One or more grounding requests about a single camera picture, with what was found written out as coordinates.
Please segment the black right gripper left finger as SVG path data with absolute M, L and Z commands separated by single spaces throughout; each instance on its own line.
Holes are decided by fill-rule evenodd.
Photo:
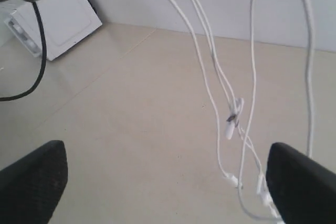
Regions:
M 65 144 L 52 140 L 1 170 L 1 223 L 49 223 L 68 182 Z

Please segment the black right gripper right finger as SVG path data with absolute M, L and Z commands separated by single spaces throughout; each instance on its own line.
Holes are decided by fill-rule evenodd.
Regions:
M 335 173 L 290 145 L 271 145 L 266 182 L 284 223 L 335 223 Z

